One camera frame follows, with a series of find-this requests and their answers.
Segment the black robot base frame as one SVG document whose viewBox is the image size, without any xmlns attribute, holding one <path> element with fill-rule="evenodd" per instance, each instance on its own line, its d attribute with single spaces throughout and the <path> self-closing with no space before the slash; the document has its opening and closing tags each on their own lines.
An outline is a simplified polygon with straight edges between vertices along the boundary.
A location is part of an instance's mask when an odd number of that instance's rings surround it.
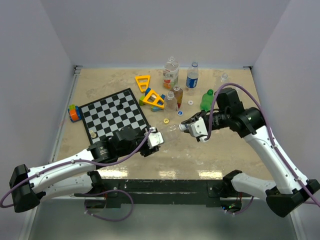
<svg viewBox="0 0 320 240">
<path fill-rule="evenodd" d="M 227 198 L 239 195 L 227 190 L 220 179 L 102 179 L 87 192 L 90 197 L 104 197 L 106 208 L 119 208 L 131 201 L 136 205 L 205 205 L 219 208 Z"/>
</svg>

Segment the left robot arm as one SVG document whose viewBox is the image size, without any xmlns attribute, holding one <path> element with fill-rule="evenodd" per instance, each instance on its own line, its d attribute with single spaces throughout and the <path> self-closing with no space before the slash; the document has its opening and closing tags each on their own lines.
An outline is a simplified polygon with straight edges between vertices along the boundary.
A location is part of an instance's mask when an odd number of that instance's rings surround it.
<svg viewBox="0 0 320 240">
<path fill-rule="evenodd" d="M 47 165 L 14 168 L 9 181 L 11 207 L 26 212 L 46 200 L 65 195 L 99 196 L 104 190 L 98 169 L 124 162 L 135 153 L 147 157 L 164 143 L 156 127 L 133 129 L 129 126 L 90 145 L 81 152 Z"/>
</svg>

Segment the crushed bottle white cap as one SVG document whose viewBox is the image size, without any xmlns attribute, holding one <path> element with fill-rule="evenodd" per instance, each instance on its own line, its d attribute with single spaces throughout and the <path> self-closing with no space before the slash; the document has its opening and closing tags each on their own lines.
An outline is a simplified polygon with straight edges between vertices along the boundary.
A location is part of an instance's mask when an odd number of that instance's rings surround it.
<svg viewBox="0 0 320 240">
<path fill-rule="evenodd" d="M 179 129 L 180 129 L 182 132 L 184 132 L 184 131 L 187 129 L 187 127 L 186 127 L 185 124 L 179 124 Z"/>
</svg>

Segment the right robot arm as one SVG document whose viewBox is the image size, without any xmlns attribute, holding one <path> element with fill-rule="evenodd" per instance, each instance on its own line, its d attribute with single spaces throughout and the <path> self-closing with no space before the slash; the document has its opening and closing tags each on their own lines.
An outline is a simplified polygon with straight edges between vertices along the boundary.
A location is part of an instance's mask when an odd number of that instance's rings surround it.
<svg viewBox="0 0 320 240">
<path fill-rule="evenodd" d="M 319 191 L 319 182 L 305 176 L 281 148 L 258 106 L 244 108 L 237 91 L 226 85 L 214 98 L 218 110 L 196 113 L 181 122 L 180 130 L 205 143 L 213 130 L 229 128 L 252 147 L 273 178 L 263 180 L 234 170 L 222 179 L 221 197 L 249 194 L 284 218 Z"/>
</svg>

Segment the green soda bottle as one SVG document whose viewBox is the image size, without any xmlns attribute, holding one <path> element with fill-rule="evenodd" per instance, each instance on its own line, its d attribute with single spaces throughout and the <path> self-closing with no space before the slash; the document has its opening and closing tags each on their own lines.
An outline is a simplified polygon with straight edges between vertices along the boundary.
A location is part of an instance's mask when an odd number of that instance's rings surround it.
<svg viewBox="0 0 320 240">
<path fill-rule="evenodd" d="M 214 90 L 208 89 L 207 92 L 203 94 L 201 98 L 200 110 L 206 111 L 206 112 L 210 111 L 213 100 L 214 100 Z"/>
</svg>

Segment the crushed clear bottle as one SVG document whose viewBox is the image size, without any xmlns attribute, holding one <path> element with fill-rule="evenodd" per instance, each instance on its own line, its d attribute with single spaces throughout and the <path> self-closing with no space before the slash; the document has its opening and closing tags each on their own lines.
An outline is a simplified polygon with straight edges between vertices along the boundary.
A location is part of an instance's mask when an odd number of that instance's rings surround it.
<svg viewBox="0 0 320 240">
<path fill-rule="evenodd" d="M 178 124 L 165 125 L 159 131 L 165 144 L 176 142 L 182 134 Z"/>
</svg>

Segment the clear plastic bottle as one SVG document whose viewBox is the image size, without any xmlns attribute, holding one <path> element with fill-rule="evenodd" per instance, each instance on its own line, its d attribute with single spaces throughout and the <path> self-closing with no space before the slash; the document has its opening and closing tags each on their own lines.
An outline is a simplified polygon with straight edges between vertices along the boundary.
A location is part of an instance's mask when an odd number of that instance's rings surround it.
<svg viewBox="0 0 320 240">
<path fill-rule="evenodd" d="M 229 82 L 229 76 L 227 73 L 223 73 L 220 77 L 221 84 L 225 84 Z"/>
</svg>

